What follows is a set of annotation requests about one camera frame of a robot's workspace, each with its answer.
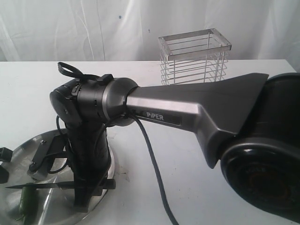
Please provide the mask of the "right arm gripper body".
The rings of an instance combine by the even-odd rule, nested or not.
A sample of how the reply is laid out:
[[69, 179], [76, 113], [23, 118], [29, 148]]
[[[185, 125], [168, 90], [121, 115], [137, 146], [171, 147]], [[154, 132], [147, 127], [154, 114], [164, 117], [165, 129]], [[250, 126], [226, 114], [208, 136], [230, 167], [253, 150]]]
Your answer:
[[100, 183], [111, 166], [106, 128], [110, 122], [66, 122], [75, 182]]

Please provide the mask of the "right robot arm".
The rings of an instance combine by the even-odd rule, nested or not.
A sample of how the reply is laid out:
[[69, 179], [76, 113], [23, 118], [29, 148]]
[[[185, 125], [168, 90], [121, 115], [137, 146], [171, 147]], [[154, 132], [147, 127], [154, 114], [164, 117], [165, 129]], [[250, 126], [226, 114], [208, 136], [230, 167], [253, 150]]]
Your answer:
[[217, 82], [140, 87], [129, 78], [75, 74], [50, 94], [66, 126], [74, 206], [86, 211], [111, 166], [109, 126], [141, 120], [196, 135], [251, 205], [300, 220], [300, 75], [251, 73]]

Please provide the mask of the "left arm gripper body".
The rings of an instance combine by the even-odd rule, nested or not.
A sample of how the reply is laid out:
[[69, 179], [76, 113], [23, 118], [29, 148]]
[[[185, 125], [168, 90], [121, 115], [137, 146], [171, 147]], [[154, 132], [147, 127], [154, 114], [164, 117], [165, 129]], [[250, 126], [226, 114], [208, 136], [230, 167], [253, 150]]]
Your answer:
[[0, 183], [7, 183], [9, 179], [9, 172], [0, 166]]

